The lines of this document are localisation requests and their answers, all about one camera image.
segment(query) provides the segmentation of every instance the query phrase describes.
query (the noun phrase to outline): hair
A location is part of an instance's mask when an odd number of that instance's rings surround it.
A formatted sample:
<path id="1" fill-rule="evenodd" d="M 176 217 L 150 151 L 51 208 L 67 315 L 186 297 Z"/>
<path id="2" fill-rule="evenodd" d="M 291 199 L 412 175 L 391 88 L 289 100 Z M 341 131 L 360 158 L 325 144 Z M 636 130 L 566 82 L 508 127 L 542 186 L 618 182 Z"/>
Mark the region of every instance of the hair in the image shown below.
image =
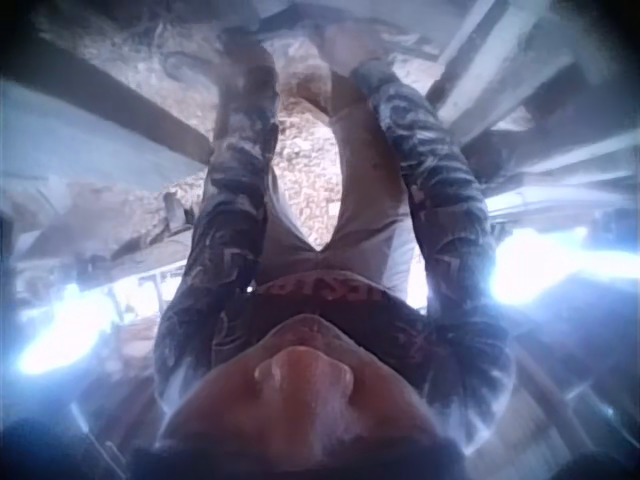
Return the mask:
<path id="1" fill-rule="evenodd" d="M 464 455 L 451 441 L 425 445 L 406 441 L 390 446 L 386 451 L 376 450 L 339 466 L 304 471 L 274 471 L 271 468 L 247 469 L 246 465 L 233 468 L 228 459 L 221 458 L 211 447 L 170 446 L 134 453 L 131 478 L 134 480 L 372 480 L 372 479 L 434 479 L 466 480 Z"/>

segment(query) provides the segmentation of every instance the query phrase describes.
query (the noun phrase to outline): khaki pants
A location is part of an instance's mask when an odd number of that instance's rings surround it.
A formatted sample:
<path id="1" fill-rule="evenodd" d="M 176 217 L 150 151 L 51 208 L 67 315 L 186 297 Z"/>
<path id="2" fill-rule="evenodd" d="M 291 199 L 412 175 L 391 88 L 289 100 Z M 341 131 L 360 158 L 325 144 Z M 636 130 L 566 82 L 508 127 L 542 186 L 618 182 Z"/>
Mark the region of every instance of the khaki pants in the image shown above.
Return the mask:
<path id="1" fill-rule="evenodd" d="M 320 251 L 309 245 L 272 171 L 257 283 L 314 270 L 344 270 L 405 299 L 416 240 L 398 162 L 350 80 L 334 74 L 331 97 L 331 129 L 342 169 L 342 201 L 333 236 Z"/>

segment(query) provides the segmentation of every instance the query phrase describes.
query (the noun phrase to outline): man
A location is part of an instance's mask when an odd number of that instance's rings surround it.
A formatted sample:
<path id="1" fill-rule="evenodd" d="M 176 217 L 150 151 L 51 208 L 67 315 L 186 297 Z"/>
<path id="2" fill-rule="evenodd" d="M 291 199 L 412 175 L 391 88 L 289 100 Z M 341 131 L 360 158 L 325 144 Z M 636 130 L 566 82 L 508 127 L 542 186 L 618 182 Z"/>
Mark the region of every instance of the man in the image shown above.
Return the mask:
<path id="1" fill-rule="evenodd" d="M 223 105 L 192 250 L 156 340 L 168 418 L 139 475 L 459 478 L 460 450 L 488 436 L 508 400 L 507 332 L 488 288 L 494 245 L 465 159 L 370 32 L 333 25 L 317 45 L 334 71 L 344 182 L 321 251 L 270 170 L 270 56 L 230 44 L 235 83 L 196 59 L 171 60 L 222 85 Z M 402 300 L 411 225 L 426 317 Z"/>

